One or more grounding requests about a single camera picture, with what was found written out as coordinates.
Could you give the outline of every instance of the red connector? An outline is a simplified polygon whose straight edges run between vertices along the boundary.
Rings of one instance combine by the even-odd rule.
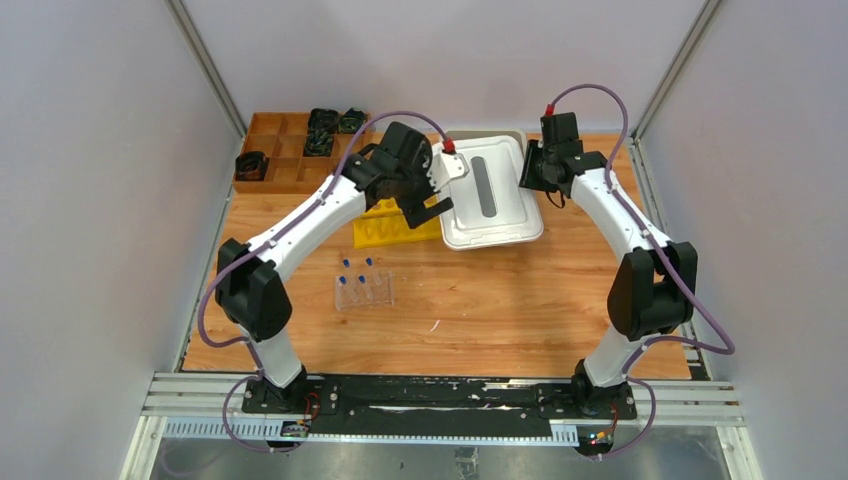
[[[453,144],[453,140],[450,138],[446,138],[445,141],[442,142],[442,145],[445,147],[445,153],[449,153],[451,155],[456,153],[456,145]]]

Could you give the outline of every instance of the test tube rack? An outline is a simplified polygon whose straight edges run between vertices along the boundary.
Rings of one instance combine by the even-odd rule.
[[[395,290],[392,272],[368,268],[363,273],[352,273],[334,278],[336,310],[343,311],[354,307],[393,306]]]

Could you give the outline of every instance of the black metal plate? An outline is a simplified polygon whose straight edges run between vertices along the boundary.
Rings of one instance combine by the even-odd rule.
[[[618,410],[619,420],[636,418],[635,402],[628,403],[627,398],[633,398],[633,392],[628,386],[626,394],[616,398],[612,403]],[[592,409],[578,408],[571,397],[570,383],[540,383],[535,387],[536,401],[539,404],[539,416],[548,419],[603,419],[612,421],[613,413],[606,405],[593,406]]]
[[[549,419],[608,419],[608,408],[581,411],[571,383],[510,384],[509,378],[324,375],[310,377],[306,392],[321,397],[312,432],[348,435],[537,437],[551,434]],[[304,413],[277,404],[265,386],[249,382],[245,413]],[[619,419],[636,418],[629,388],[616,399]]]

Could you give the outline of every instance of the wooden sorting box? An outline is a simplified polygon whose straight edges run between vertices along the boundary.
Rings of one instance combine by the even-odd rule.
[[[329,157],[305,157],[309,113],[253,114],[241,153],[258,150],[270,159],[264,181],[240,182],[233,179],[239,193],[313,193],[339,164],[353,134],[333,134]],[[353,151],[371,142],[373,130],[362,135]]]

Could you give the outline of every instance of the gray floor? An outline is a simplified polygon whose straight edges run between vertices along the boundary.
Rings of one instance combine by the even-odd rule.
[[[635,435],[619,427],[617,442]],[[205,479],[315,480],[495,480],[626,478],[721,480],[730,478],[715,429],[657,427],[637,447],[620,457],[593,463],[571,448],[460,447],[447,445],[306,444],[289,454],[258,454],[222,440],[182,440],[167,446],[174,472],[190,472],[222,450],[226,452],[196,475]],[[174,478],[161,468],[152,479]]]

